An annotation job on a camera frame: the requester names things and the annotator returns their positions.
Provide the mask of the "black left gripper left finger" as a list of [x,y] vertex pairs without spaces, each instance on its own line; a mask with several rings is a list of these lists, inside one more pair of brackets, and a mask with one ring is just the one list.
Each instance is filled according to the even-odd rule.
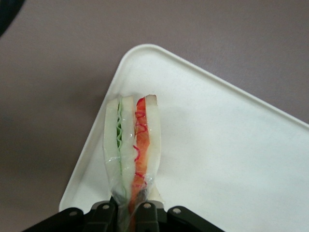
[[88,213],[72,207],[27,228],[27,232],[115,232],[117,207],[111,202],[95,203]]

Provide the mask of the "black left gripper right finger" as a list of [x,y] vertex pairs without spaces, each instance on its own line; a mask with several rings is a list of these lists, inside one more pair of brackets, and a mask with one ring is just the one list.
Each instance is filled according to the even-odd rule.
[[184,206],[165,211],[162,203],[142,203],[135,213],[136,232],[221,232]]

